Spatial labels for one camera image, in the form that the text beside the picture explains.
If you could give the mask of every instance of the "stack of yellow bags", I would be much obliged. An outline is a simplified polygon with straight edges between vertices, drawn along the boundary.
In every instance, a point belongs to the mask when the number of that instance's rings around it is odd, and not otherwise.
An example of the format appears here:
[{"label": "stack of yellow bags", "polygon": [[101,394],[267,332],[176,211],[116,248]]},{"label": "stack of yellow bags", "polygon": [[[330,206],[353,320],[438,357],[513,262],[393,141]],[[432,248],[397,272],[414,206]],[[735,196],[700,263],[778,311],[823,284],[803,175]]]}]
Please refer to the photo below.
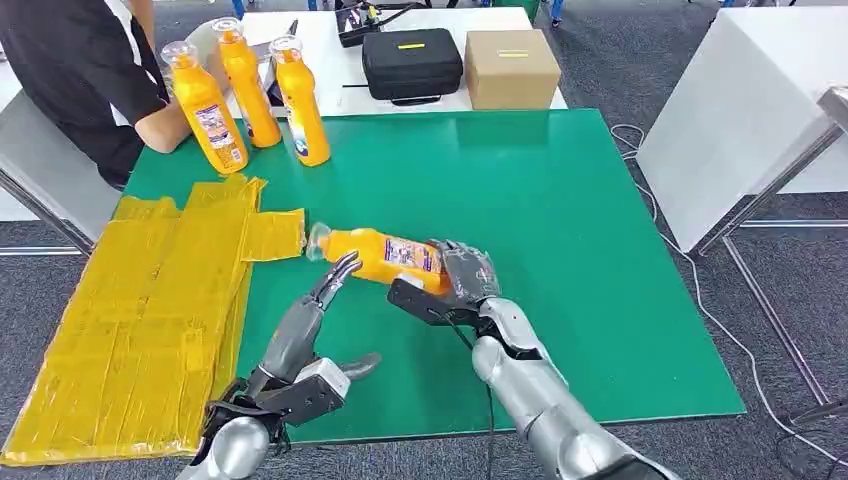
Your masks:
[{"label": "stack of yellow bags", "polygon": [[65,309],[0,463],[193,454],[235,374],[251,263],[300,255],[304,212],[258,213],[264,182],[121,200]]}]

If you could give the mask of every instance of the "white table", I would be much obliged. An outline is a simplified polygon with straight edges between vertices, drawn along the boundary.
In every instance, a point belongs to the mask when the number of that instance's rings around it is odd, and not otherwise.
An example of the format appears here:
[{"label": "white table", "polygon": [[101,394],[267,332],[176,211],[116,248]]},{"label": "white table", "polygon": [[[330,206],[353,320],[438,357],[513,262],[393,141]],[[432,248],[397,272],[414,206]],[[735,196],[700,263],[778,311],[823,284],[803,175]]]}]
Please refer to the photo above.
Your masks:
[{"label": "white table", "polygon": [[[386,10],[383,17],[396,10]],[[338,39],[334,12],[268,12],[244,16],[244,32],[250,45],[269,42],[286,33],[298,19],[297,37],[303,42],[303,59],[315,75],[315,97],[323,116],[369,115],[380,113],[455,112],[471,110],[471,99],[465,77],[459,90],[443,95],[441,100],[425,105],[397,107],[388,100],[374,100],[367,87],[348,88],[345,85],[365,85],[362,71],[362,47],[343,48]],[[465,57],[465,34],[472,30],[530,30],[533,26],[523,8],[416,9],[401,15],[384,27],[385,31],[445,28],[451,32],[459,54]],[[260,66],[266,75],[267,63]],[[230,95],[228,105],[233,115],[240,117],[238,105]],[[567,108],[557,88],[552,109]],[[283,116],[282,109],[275,110]]]},{"label": "white table", "polygon": [[[21,91],[12,67],[8,62],[0,62],[0,112],[6,109],[13,98]],[[38,217],[27,210],[6,190],[0,188],[0,222],[37,220]]]},{"label": "white table", "polygon": [[[245,36],[251,45],[284,34],[298,19],[297,36],[303,41],[304,60],[316,79],[316,98],[322,115],[358,115],[471,110],[465,82],[454,94],[427,105],[396,107],[389,101],[371,98],[367,88],[344,85],[366,83],[362,72],[362,48],[342,48],[333,12],[249,13],[244,17]],[[477,8],[412,10],[389,23],[386,30],[442,27],[450,30],[461,55],[465,55],[465,33],[470,30],[522,30],[532,26],[524,9]],[[118,192],[97,175],[94,164],[80,152],[20,90],[8,64],[0,64],[0,170],[20,184],[56,219],[68,219],[92,240],[100,236],[119,198]],[[267,72],[267,62],[260,73]],[[232,94],[230,111],[241,112]],[[557,89],[551,108],[567,108]],[[284,116],[282,111],[275,112]],[[21,212],[17,202],[0,193],[2,220],[32,218]]]},{"label": "white table", "polygon": [[[648,133],[639,166],[684,251],[822,135],[848,85],[848,7],[722,9]],[[839,139],[781,193],[848,191]]]},{"label": "white table", "polygon": [[[7,62],[0,63],[0,186],[0,221],[41,218],[81,250],[100,236],[120,197],[100,178],[94,163],[32,103]],[[63,220],[82,235],[68,229]],[[0,251],[2,255],[20,253],[74,250]]]}]

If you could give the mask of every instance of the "metal table frame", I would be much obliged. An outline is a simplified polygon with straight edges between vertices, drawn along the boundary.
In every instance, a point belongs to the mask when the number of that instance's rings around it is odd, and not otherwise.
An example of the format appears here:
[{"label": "metal table frame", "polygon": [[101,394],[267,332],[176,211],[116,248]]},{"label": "metal table frame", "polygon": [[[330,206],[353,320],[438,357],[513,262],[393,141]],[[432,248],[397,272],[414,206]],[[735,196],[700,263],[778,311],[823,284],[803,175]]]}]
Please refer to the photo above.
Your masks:
[{"label": "metal table frame", "polygon": [[4,247],[0,248],[0,257],[21,255],[91,255],[91,251],[94,249],[94,242],[88,236],[56,216],[44,203],[15,181],[3,169],[0,169],[0,187],[32,211],[36,217],[44,220],[48,225],[67,237],[74,245],[73,247]]},{"label": "metal table frame", "polygon": [[797,158],[777,175],[777,177],[766,185],[762,191],[754,196],[754,199],[746,204],[736,215],[726,221],[712,236],[702,240],[693,250],[697,249],[699,255],[704,255],[710,247],[721,241],[730,254],[751,293],[757,299],[763,309],[769,323],[780,339],[780,343],[789,354],[792,363],[798,369],[804,383],[807,384],[817,405],[789,413],[789,421],[795,425],[818,420],[820,418],[848,413],[848,397],[831,400],[819,384],[813,374],[801,350],[796,345],[792,336],[786,330],[777,312],[772,307],[766,294],[763,292],[754,274],[748,268],[739,250],[733,243],[730,235],[737,228],[843,228],[848,227],[848,220],[814,219],[814,220],[753,220],[757,211],[774,198],[780,190],[786,186],[801,171],[810,165],[822,152],[827,150],[837,139],[848,132],[848,88],[831,87],[822,95],[818,105],[832,120],[831,125],[815,141],[813,141]]}]

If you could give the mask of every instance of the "green table mat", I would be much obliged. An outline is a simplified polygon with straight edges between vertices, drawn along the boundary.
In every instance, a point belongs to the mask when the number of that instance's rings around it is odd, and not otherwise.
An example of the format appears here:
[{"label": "green table mat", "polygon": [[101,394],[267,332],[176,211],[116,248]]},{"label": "green table mat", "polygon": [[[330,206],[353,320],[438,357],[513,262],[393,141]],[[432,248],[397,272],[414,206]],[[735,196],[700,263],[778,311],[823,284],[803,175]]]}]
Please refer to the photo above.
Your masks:
[{"label": "green table mat", "polygon": [[[332,159],[316,168],[286,144],[250,152],[242,172],[269,181],[262,210],[307,209],[307,221],[373,227],[487,250],[503,295],[533,323],[571,389],[600,422],[744,412],[703,322],[596,110],[459,112],[325,119]],[[125,191],[185,203],[218,178],[190,139],[145,150]],[[328,264],[257,264],[238,372],[261,358],[282,313]],[[449,328],[350,279],[328,310],[317,352],[383,362],[344,408],[292,429],[300,442],[480,432],[483,384]],[[496,406],[496,428],[510,428]]]}]

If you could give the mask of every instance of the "table leg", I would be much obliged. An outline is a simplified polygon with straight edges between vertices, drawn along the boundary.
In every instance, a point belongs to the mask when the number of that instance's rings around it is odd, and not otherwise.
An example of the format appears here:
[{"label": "table leg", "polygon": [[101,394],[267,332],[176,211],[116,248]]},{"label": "table leg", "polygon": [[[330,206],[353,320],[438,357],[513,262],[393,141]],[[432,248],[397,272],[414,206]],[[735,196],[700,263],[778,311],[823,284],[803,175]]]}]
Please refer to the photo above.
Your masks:
[{"label": "table leg", "polygon": [[817,405],[813,408],[792,413],[789,415],[789,421],[792,425],[797,426],[843,413],[848,413],[848,398],[843,398],[842,400],[837,400],[835,402],[828,402],[823,405]]},{"label": "table leg", "polygon": [[818,158],[822,152],[827,150],[843,134],[842,129],[832,123],[821,136],[819,136],[806,150],[801,152],[798,157],[792,161],[782,172],[780,172],[774,180],[763,188],[763,190],[748,202],[745,207],[727,221],[715,234],[703,243],[703,246],[698,249],[699,255],[709,250],[709,248],[718,240],[724,239],[734,230],[739,228],[742,223],[750,220],[757,210],[766,202],[771,200],[780,190],[786,186],[796,175],[813,163],[813,160]]},{"label": "table leg", "polygon": [[842,219],[789,219],[789,220],[748,220],[740,228],[845,228],[848,220]]},{"label": "table leg", "polygon": [[[0,169],[0,188],[5,189],[9,194],[23,206],[28,208],[36,217],[44,220],[51,227],[55,228],[62,235],[68,238],[74,247],[85,256],[91,255],[94,244],[87,236],[78,232],[75,228],[65,223],[64,220],[57,217],[53,212],[41,203],[40,200],[31,195],[24,189],[15,179],[10,177],[5,171]],[[28,247],[28,248],[9,248],[3,249],[0,255],[68,255],[68,247]]]},{"label": "table leg", "polygon": [[798,369],[798,372],[801,374],[801,377],[803,377],[804,382],[810,389],[810,392],[814,397],[816,397],[816,402],[819,406],[830,403],[830,399],[827,398],[827,394],[824,392],[824,389],[819,384],[816,376],[813,375],[813,371],[810,369],[810,366],[807,365],[807,361],[801,354],[801,350],[795,344],[795,340],[792,336],[789,335],[789,332],[786,330],[786,327],[783,325],[783,322],[780,320],[777,312],[775,312],[774,307],[771,306],[771,302],[768,297],[766,297],[763,289],[760,288],[760,284],[757,283],[757,279],[754,278],[754,274],[751,272],[751,269],[748,268],[748,265],[745,263],[745,260],[739,253],[739,250],[736,249],[736,245],[733,244],[730,237],[722,237],[722,242],[724,242],[727,252],[733,259],[733,263],[735,263],[736,267],[739,269],[739,273],[741,273],[742,277],[745,279],[745,283],[748,284],[748,288],[751,290],[754,298],[757,299],[757,303],[760,304],[760,308],[762,308],[763,313],[766,314],[766,318],[771,324],[774,332],[777,334],[777,338],[780,339],[780,343],[783,345],[786,353],[789,354],[789,358],[792,360],[795,368]]}]

